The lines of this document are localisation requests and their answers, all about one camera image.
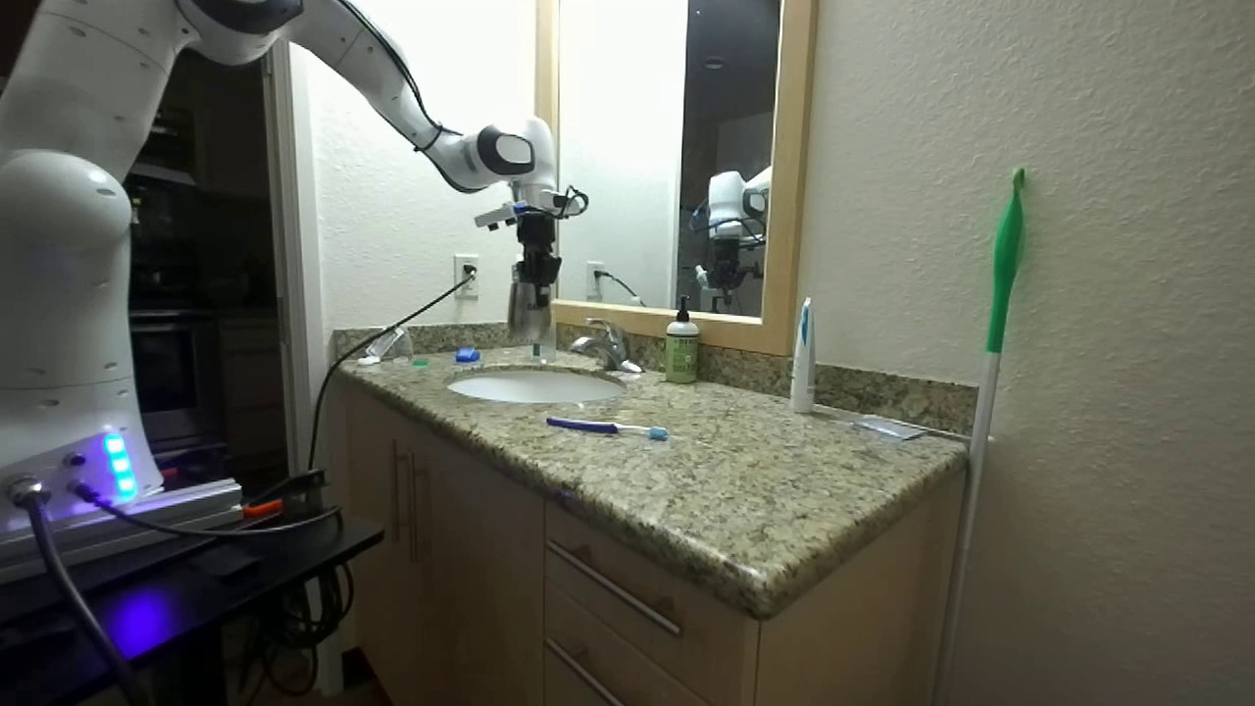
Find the toothbrush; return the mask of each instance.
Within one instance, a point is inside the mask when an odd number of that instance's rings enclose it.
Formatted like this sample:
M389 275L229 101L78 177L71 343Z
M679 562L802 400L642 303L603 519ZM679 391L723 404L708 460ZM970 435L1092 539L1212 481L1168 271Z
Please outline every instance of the toothbrush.
M802 415L815 407L815 310L811 310L811 297L803 297L802 315L797 315L789 407Z
M986 334L986 383L976 396L976 421L973 421L973 438L970 438L970 490L963 506L963 539L953 553L953 585L951 585L951 607L944 607L944 629L942 629L942 656L934 672L934 696L931 701L944 697L944 681L953 672L953 638L964 607L964 585L970 585L970 553L973 553L973 524L976 524L976 501L981 501L981 481L986 481L986 462L990 462L990 428L993 428L993 396L998 396L998 375L1003 366L1003 334L1010 334L1010 307L1011 307L1011 285L1020 271L1020 238L1023 238L1023 170L1011 173L1011 205L1003 211L1003 225L998 229L993 245L993 310L990 310L990 334Z
M667 438L667 428L621 425L621 421L577 421L577 415L547 415L550 428L589 432L589 435L642 435Z

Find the black table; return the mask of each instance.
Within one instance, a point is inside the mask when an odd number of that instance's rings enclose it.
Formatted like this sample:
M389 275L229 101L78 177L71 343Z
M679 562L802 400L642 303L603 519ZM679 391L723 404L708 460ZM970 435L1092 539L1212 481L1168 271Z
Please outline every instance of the black table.
M284 539L165 540L71 573L133 668L182 656L189 668L182 701L225 701L219 629L382 539L376 523L344 519ZM106 663L46 575L0 588L0 637L15 633L27 649L0 653L0 701L74 701L112 685Z

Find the blue led light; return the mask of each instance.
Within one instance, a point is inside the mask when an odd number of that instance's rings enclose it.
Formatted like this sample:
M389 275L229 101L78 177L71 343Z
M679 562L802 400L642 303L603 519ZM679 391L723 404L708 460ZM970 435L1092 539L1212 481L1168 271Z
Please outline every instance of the blue led light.
M127 435L106 428L101 435L101 450L112 460L112 471L113 471L113 501L133 501L139 498L139 480L133 480L133 462L129 462L129 450L127 450Z

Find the mirror frame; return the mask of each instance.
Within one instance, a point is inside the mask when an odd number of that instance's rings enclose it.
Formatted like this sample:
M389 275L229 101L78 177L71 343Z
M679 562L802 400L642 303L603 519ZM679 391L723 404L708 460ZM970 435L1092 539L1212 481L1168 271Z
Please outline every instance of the mirror frame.
M536 114L553 124L563 148L563 0L536 0ZM767 292L761 317L696 310L708 347L789 353L797 317L797 258L802 258L802 192L811 111L811 50L815 50L815 0L782 0L778 45L778 119L772 119L772 207L767 238ZM589 317L612 320L628 334L662 339L674 310L612 307L553 297L553 324L585 324Z

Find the purple light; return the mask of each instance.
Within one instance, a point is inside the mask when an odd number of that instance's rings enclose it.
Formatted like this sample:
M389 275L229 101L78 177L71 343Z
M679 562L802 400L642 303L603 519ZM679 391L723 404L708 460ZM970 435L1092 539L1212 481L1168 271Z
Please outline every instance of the purple light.
M165 591L129 591L112 607L112 637L121 656L152 653L173 633L173 604Z

